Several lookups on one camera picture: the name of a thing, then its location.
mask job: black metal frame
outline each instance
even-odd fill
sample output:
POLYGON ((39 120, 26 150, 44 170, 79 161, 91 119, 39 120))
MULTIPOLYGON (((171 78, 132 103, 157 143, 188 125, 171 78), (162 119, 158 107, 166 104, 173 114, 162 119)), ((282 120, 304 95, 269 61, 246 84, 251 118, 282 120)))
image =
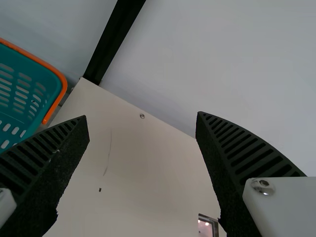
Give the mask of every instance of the black metal frame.
POLYGON ((146 0, 118 0, 83 77, 100 84, 146 0))

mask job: small metal part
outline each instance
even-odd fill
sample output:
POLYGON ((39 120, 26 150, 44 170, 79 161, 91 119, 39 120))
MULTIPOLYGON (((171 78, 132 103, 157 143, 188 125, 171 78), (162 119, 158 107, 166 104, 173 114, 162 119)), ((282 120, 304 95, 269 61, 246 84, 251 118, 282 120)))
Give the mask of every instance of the small metal part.
POLYGON ((265 196, 271 196, 276 192, 274 185, 264 178, 255 178, 252 180, 251 187, 265 196))

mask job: white wall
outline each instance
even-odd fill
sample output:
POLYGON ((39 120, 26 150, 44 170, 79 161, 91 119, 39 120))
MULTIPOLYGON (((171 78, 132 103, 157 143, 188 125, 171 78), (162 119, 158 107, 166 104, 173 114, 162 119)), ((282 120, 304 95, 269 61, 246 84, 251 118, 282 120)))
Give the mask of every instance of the white wall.
POLYGON ((147 0, 101 86, 194 136, 231 120, 316 175, 316 1, 147 0))
POLYGON ((117 0, 3 0, 0 37, 55 66, 71 83, 83 75, 117 0))

